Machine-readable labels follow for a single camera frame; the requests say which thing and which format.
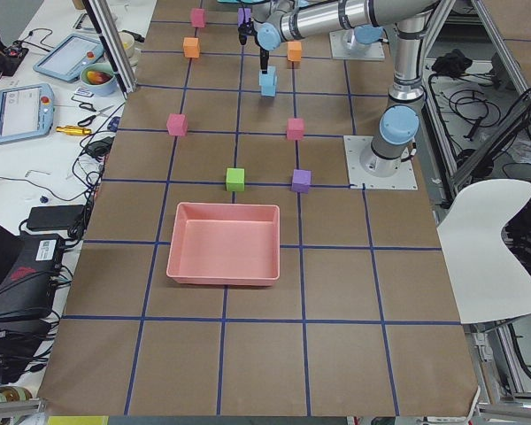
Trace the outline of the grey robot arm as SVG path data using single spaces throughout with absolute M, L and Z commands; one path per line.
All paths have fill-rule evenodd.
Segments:
M 244 15 L 238 19 L 238 40 L 239 43 L 244 46 L 250 37 L 254 38 L 254 41 L 258 42 L 258 30 L 263 25 L 256 22 L 249 15 Z M 370 45 L 380 42 L 383 36 L 384 30 L 382 27 L 372 27 L 364 25 L 356 27 L 351 30 L 337 31 L 342 39 L 347 43 L 348 48 L 351 49 L 356 45 Z
M 359 155 L 360 165 L 369 174 L 389 177 L 398 169 L 406 146 L 419 129 L 425 37 L 439 4 L 364 0 L 323 1 L 300 7 L 297 1 L 267 1 L 250 8 L 258 24 L 257 44 L 267 51 L 276 50 L 284 42 L 339 29 L 395 26 L 394 80 L 388 108 L 381 116 L 378 132 Z

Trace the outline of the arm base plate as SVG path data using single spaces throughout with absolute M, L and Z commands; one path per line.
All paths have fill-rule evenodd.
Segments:
M 385 53 L 382 42 L 370 45 L 356 45 L 351 49 L 337 31 L 329 34 L 332 58 L 340 60 L 383 61 Z
M 394 159 L 378 157 L 369 135 L 343 137 L 349 186 L 351 189 L 417 190 L 412 157 L 404 148 Z

